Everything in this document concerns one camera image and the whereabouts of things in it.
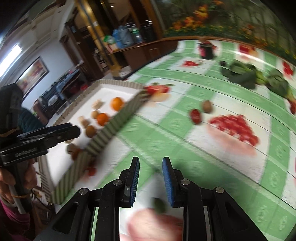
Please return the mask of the beige sugarcane chunk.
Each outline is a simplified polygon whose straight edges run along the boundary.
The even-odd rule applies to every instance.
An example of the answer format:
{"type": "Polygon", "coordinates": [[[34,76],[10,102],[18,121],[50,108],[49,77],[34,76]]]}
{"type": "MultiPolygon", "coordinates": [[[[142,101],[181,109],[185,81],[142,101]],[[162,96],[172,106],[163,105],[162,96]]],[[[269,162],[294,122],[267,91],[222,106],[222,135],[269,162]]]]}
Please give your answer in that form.
{"type": "Polygon", "coordinates": [[[84,116],[80,116],[78,120],[79,123],[83,126],[83,128],[87,128],[90,125],[90,121],[86,119],[84,116]]]}
{"type": "Polygon", "coordinates": [[[66,151],[67,151],[68,154],[74,153],[76,149],[77,149],[77,146],[75,144],[73,144],[73,143],[70,143],[66,147],[66,151]]]}
{"type": "Polygon", "coordinates": [[[101,99],[98,99],[93,102],[92,108],[97,110],[97,109],[100,109],[103,105],[104,105],[104,102],[101,99]]]}

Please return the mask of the tan longan fruit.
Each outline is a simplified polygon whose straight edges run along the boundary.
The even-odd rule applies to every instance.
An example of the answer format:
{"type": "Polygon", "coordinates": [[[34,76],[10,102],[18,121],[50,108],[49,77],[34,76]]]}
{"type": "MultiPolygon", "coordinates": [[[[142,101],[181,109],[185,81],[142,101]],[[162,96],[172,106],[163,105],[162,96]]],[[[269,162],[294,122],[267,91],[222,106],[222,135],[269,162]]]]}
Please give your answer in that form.
{"type": "Polygon", "coordinates": [[[88,125],[85,129],[85,134],[88,138],[92,138],[97,133],[97,128],[92,125],[88,125]]]}
{"type": "Polygon", "coordinates": [[[92,112],[91,112],[91,117],[93,118],[93,119],[97,119],[97,116],[100,114],[100,112],[99,111],[97,111],[97,110],[93,110],[92,112]]]}

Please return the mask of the orange tangerine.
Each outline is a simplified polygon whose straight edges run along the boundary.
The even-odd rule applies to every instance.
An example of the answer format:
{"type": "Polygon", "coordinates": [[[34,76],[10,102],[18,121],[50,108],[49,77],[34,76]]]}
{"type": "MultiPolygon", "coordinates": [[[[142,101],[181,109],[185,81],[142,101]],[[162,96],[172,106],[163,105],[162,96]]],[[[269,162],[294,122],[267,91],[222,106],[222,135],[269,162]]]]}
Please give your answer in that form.
{"type": "Polygon", "coordinates": [[[114,111],[120,111],[125,105],[125,102],[120,97],[115,97],[111,100],[110,106],[114,111]]]}
{"type": "Polygon", "coordinates": [[[72,160],[75,161],[81,152],[82,152],[82,150],[80,148],[73,149],[70,153],[72,160]]]}
{"type": "Polygon", "coordinates": [[[109,115],[107,113],[99,113],[96,117],[98,125],[105,126],[109,122],[109,115]]]}

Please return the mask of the red jujube date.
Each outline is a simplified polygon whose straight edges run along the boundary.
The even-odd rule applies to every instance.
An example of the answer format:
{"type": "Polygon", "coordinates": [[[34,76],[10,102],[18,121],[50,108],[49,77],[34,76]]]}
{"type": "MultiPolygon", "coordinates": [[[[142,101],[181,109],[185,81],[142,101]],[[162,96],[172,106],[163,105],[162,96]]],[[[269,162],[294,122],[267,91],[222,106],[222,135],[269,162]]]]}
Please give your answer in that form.
{"type": "Polygon", "coordinates": [[[190,118],[195,125],[199,125],[202,122],[201,113],[197,109],[191,110],[190,118]]]}
{"type": "Polygon", "coordinates": [[[294,101],[290,101],[290,112],[294,115],[296,112],[296,103],[294,101]]]}

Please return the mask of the brown longan fruit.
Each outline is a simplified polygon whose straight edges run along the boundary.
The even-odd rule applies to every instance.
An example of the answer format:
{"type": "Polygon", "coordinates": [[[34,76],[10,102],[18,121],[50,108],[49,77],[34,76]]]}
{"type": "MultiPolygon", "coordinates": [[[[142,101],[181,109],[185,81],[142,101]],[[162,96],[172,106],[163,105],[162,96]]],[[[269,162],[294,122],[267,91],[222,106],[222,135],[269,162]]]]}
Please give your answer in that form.
{"type": "Polygon", "coordinates": [[[209,100],[205,100],[202,102],[202,111],[204,113],[211,113],[213,111],[213,104],[209,100]]]}

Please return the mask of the white tray with striped rim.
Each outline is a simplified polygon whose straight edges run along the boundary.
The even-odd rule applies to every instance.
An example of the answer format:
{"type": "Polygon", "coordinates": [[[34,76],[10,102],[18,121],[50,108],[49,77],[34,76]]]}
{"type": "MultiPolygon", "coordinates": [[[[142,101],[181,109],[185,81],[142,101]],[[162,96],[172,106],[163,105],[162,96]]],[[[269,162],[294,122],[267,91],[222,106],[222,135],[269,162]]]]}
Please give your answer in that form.
{"type": "Polygon", "coordinates": [[[93,82],[62,112],[53,126],[71,123],[80,128],[81,134],[75,139],[61,142],[38,159],[41,184],[49,202],[64,202],[89,163],[103,151],[147,98],[144,85],[140,83],[101,79],[93,82]],[[120,111],[114,111],[110,106],[111,100],[115,97],[120,97],[125,102],[120,111]],[[98,99],[101,99],[104,105],[97,111],[109,115],[109,122],[105,126],[98,125],[96,119],[91,117],[91,112],[95,110],[92,104],[98,99]],[[90,125],[97,128],[97,133],[92,138],[86,136],[85,128],[78,120],[80,116],[84,116],[90,121],[90,125]],[[75,161],[66,151],[70,143],[82,150],[75,161]]]}

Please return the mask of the ceiling light strip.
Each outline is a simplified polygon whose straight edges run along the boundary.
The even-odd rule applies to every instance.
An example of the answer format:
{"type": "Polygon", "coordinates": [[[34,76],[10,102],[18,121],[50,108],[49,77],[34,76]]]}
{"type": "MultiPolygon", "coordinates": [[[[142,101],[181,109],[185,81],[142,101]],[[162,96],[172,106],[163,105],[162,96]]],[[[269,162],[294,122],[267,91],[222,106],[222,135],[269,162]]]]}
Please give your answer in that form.
{"type": "Polygon", "coordinates": [[[3,59],[3,61],[0,64],[0,77],[6,73],[6,71],[10,68],[10,66],[13,64],[13,62],[18,58],[18,56],[21,54],[22,49],[19,45],[15,45],[11,51],[7,54],[7,56],[3,59]]]}

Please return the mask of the green fruit-print tablecloth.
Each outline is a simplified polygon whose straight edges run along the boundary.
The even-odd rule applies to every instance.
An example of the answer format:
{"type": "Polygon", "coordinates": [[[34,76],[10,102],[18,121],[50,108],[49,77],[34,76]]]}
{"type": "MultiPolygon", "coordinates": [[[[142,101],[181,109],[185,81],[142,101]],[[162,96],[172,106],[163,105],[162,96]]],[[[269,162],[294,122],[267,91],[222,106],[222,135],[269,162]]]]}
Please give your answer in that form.
{"type": "Polygon", "coordinates": [[[109,143],[75,189],[101,188],[140,159],[135,209],[151,197],[166,198],[162,159],[200,187],[223,187],[268,240],[285,240],[295,226],[295,116],[289,103],[259,85],[247,90],[227,81],[220,61],[252,63],[264,74],[279,70],[295,88],[295,67],[247,46],[214,41],[215,59],[201,60],[196,40],[130,77],[144,85],[168,85],[167,96],[147,102],[109,143]],[[202,102],[213,104],[211,113],[202,102]],[[202,122],[195,125],[190,112],[202,122]]]}

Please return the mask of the white plastic bucket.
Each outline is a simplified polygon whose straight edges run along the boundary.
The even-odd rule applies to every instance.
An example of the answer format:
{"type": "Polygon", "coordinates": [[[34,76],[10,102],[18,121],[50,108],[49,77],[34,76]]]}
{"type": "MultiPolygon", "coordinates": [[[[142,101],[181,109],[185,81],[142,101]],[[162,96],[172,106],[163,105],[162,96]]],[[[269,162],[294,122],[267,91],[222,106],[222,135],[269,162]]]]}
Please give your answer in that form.
{"type": "Polygon", "coordinates": [[[129,75],[130,73],[132,73],[132,69],[128,65],[128,66],[121,68],[118,73],[119,73],[119,77],[124,78],[126,75],[129,75]]]}

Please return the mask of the dark wooden cabinet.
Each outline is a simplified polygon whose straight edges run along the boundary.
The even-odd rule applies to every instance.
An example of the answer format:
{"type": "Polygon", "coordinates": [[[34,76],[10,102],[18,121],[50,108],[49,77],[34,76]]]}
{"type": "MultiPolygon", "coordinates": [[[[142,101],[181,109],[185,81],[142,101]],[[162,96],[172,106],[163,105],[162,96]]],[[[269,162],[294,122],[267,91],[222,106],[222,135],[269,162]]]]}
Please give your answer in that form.
{"type": "Polygon", "coordinates": [[[118,71],[120,68],[130,66],[132,71],[137,71],[152,61],[175,51],[181,41],[187,40],[226,40],[232,42],[231,39],[209,36],[167,37],[153,42],[142,42],[124,49],[117,49],[113,52],[106,49],[104,59],[110,69],[118,71]]]}

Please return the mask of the green leafy bok choy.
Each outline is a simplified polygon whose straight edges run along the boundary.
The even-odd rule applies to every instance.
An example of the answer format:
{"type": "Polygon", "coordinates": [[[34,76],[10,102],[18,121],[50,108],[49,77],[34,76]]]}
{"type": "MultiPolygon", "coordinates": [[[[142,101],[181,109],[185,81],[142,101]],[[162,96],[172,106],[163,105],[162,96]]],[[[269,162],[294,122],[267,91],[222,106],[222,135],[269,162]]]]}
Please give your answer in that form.
{"type": "Polygon", "coordinates": [[[220,65],[221,74],[230,82],[246,89],[255,89],[256,85],[267,85],[267,79],[254,65],[234,60],[225,67],[220,65]]]}
{"type": "Polygon", "coordinates": [[[267,88],[275,94],[287,99],[290,103],[295,104],[295,97],[292,89],[283,74],[277,69],[271,69],[267,76],[267,88]]]}

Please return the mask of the black jar with pink label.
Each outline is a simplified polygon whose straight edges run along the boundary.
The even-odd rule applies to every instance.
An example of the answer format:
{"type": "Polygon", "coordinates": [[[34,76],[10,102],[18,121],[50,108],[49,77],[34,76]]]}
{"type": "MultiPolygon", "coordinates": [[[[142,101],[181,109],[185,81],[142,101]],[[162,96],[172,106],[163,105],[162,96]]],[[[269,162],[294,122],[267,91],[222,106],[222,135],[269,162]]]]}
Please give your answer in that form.
{"type": "Polygon", "coordinates": [[[213,45],[205,37],[200,37],[199,41],[200,41],[199,50],[200,50],[201,57],[206,60],[213,59],[214,58],[213,45]]]}

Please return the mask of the framed wall painting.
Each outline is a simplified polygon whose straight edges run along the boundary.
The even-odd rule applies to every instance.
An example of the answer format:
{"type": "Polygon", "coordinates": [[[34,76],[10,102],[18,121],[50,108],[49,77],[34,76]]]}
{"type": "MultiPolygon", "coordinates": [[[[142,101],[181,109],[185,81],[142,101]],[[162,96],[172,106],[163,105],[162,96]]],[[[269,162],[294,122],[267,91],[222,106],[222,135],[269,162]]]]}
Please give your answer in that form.
{"type": "Polygon", "coordinates": [[[32,64],[17,79],[16,84],[23,92],[23,98],[49,73],[47,66],[41,57],[35,59],[32,64]]]}

